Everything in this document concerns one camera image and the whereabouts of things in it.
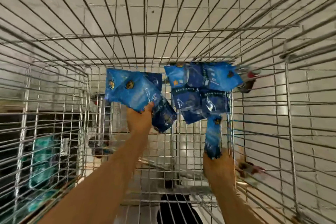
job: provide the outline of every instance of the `wire grid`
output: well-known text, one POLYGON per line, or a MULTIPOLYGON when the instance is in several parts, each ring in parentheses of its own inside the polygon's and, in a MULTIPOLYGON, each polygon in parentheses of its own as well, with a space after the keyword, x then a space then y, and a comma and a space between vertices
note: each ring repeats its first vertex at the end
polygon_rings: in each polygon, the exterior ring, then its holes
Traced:
MULTIPOLYGON (((61 188, 56 198, 104 160, 90 156, 87 141, 101 115, 90 96, 104 91, 106 67, 162 73, 164 64, 192 60, 262 69, 249 94, 232 93, 229 129, 222 126, 222 143, 229 134, 236 158, 268 170, 258 188, 237 186, 254 212, 266 223, 287 223, 298 213, 335 223, 335 1, 0 0, 2 116, 17 117, 1 123, 13 137, 2 141, 4 151, 13 150, 0 162, 7 171, 0 179, 12 178, 1 189, 2 223, 29 214, 18 210, 35 195, 25 190, 31 167, 25 157, 36 138, 60 136, 48 188, 61 188)), ((170 99, 168 85, 164 93, 170 99)), ((113 104, 114 141, 127 132, 122 114, 113 104)), ((125 222, 155 222, 167 193, 191 195, 203 222, 221 222, 202 176, 205 129, 204 121, 185 126, 179 114, 172 130, 149 136, 121 210, 125 222)))

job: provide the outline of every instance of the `forearm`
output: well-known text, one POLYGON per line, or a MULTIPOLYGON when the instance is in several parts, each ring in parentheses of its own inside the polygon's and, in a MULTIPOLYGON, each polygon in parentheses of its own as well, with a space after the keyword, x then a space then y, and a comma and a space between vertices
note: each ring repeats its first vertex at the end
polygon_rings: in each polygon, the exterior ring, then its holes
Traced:
POLYGON ((107 162, 71 190, 39 224, 112 223, 147 141, 147 134, 131 134, 107 162))
POLYGON ((236 194, 233 186, 223 177, 208 178, 208 181, 222 211, 225 224, 262 224, 251 208, 236 194))

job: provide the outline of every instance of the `person's left arm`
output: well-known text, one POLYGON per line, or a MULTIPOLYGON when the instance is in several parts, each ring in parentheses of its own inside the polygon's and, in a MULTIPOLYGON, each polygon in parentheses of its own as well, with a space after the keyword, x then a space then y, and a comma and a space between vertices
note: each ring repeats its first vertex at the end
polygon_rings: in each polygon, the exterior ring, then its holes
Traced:
POLYGON ((91 175, 72 189, 39 224, 113 223, 152 123, 150 103, 144 112, 127 110, 130 138, 91 175))

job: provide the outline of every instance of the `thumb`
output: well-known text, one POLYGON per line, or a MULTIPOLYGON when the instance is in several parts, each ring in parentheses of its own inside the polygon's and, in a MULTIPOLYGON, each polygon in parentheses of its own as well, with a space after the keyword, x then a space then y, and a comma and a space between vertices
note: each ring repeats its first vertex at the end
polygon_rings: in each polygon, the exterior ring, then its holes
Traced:
POLYGON ((153 102, 149 102, 148 105, 145 106, 145 112, 152 113, 153 107, 154 107, 154 103, 153 102))

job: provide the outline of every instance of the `metal shopping cart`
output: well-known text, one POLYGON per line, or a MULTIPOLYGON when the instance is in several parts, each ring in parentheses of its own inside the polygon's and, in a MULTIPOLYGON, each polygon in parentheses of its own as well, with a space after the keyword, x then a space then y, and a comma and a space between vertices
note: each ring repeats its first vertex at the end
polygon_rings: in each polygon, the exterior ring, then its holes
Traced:
MULTIPOLYGON (((0 0, 0 223, 36 221, 127 138, 124 107, 103 100, 107 67, 165 80, 167 63, 221 60, 260 71, 222 123, 222 145, 267 171, 237 193, 265 223, 336 223, 335 3, 0 0)), ((223 222, 205 131, 178 113, 149 135, 117 221, 156 223, 162 203, 188 201, 223 222)))

